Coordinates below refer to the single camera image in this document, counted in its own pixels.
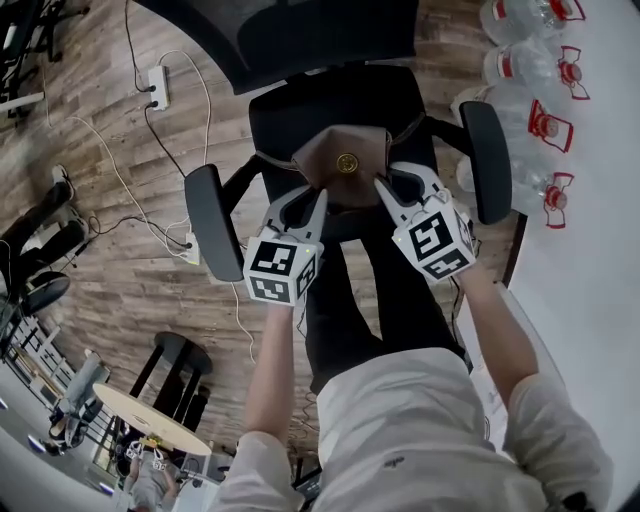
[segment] white tabletop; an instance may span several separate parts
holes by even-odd
[[[116,416],[143,434],[158,436],[178,450],[193,455],[209,455],[211,453],[207,444],[196,437],[193,432],[131,395],[106,384],[94,384],[93,390]]]
[[[567,228],[529,219],[509,289],[613,458],[617,510],[640,479],[640,13],[580,2],[587,20],[564,41],[592,99],[573,102]]]

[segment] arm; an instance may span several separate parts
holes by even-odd
[[[538,373],[529,338],[500,297],[487,270],[476,263],[460,274],[482,357],[505,406],[516,385]]]
[[[269,305],[258,364],[247,395],[247,433],[216,494],[217,512],[294,512],[285,445],[293,412],[293,308]]]
[[[573,409],[566,390],[539,374],[531,342],[487,271],[476,264],[460,281],[482,356],[509,411],[505,450],[543,484],[550,504],[605,510],[612,465],[596,433]]]
[[[129,476],[124,481],[124,486],[122,490],[125,493],[130,493],[133,484],[135,484],[138,480],[138,475],[140,474],[140,459],[138,457],[134,458],[131,461],[131,465],[129,466]]]
[[[178,491],[180,489],[178,488],[178,484],[176,484],[173,475],[169,472],[169,464],[167,464],[167,466],[164,468],[162,474],[164,475],[164,479],[167,482],[168,488],[167,493],[164,495],[164,499],[173,499],[178,496]]]
[[[286,445],[292,413],[293,308],[270,304],[247,396],[247,431],[270,434]]]

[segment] black stool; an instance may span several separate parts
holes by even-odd
[[[164,358],[172,366],[153,408],[181,423],[200,377],[213,371],[211,359],[201,347],[173,332],[159,332],[155,335],[153,342],[155,349],[129,394],[134,398],[140,396],[142,388],[158,364],[160,357]],[[191,378],[186,388],[180,379],[180,373],[184,369],[191,371]]]

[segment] power strip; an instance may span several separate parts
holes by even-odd
[[[151,101],[158,102],[153,110],[166,110],[169,107],[169,88],[167,87],[167,68],[156,66],[149,70],[149,87],[151,91]]]
[[[192,265],[200,265],[200,246],[194,233],[187,233],[187,243],[191,244],[191,247],[185,249],[184,259]]]

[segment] water bottle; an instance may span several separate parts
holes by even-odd
[[[561,144],[548,140],[560,136],[562,120],[547,114],[531,93],[518,85],[467,89],[454,100],[454,114],[464,101],[484,101],[496,111],[511,161],[512,208],[526,215],[542,211],[556,170],[557,155],[552,148]],[[474,190],[470,162],[463,159],[458,164],[456,177],[463,190]]]
[[[487,0],[480,8],[482,28],[497,45],[549,36],[584,19],[577,0]]]
[[[532,36],[487,53],[483,76],[489,85],[512,83],[525,86],[540,100],[543,108],[564,113],[573,100],[589,99],[580,83],[580,53],[578,48],[555,46],[550,40]]]

